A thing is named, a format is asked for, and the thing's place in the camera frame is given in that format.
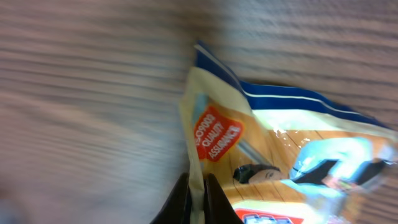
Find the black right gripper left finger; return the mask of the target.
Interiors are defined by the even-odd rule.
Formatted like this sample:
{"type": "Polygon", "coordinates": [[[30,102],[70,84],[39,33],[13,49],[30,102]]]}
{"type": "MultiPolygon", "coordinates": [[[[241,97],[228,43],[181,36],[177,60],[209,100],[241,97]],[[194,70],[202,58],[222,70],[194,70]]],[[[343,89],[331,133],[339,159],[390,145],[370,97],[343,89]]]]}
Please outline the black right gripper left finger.
{"type": "Polygon", "coordinates": [[[164,205],[150,224],[190,223],[192,198],[188,181],[188,173],[183,173],[178,178],[164,205]]]}

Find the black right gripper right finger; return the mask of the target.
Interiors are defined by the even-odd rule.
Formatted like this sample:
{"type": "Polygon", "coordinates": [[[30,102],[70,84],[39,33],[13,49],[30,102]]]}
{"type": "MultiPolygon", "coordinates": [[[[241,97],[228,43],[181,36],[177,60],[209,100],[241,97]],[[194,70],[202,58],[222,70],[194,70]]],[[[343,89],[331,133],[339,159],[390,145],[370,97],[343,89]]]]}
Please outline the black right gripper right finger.
{"type": "Polygon", "coordinates": [[[205,224],[243,224],[213,174],[205,179],[205,224]]]}

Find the yellow wet wipes pack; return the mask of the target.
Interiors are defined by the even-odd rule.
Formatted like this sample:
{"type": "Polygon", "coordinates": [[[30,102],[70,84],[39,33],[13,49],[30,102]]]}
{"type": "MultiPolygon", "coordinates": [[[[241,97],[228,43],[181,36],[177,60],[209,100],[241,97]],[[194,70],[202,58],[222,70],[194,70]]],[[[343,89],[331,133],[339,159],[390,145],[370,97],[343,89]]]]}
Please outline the yellow wet wipes pack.
{"type": "Polygon", "coordinates": [[[213,174],[243,223],[354,223],[397,162],[397,132],[311,90],[245,82],[195,50],[180,103],[190,221],[205,223],[213,174]]]}

